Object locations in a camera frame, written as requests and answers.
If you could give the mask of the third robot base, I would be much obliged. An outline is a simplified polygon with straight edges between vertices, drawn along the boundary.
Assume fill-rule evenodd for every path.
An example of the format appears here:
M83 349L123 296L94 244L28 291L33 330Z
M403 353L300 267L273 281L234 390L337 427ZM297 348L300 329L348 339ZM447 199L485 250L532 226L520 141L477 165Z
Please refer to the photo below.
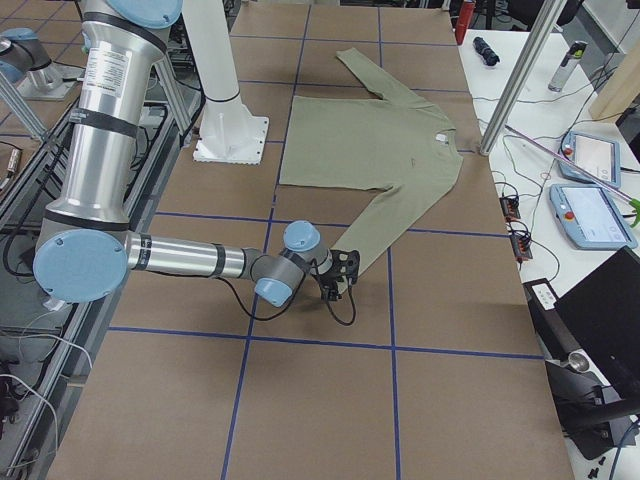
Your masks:
M28 100L63 100L82 73L79 67L53 62L38 35L29 28L1 32L1 73Z

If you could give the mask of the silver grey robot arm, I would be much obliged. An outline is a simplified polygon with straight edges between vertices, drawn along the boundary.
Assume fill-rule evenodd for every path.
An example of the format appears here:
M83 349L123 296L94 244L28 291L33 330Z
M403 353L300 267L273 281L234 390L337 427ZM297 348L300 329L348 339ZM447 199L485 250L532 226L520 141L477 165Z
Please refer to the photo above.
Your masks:
M90 49L59 198L45 209L33 273L68 303L111 294L131 270L248 279L273 306L307 276L325 301L358 277L359 255L327 248L309 222L291 223L277 256L251 248L153 237L130 230L124 194L153 66L166 60L170 27L183 21L204 101L198 161L256 164L269 121L243 104L224 8L219 1L90 1L82 28Z

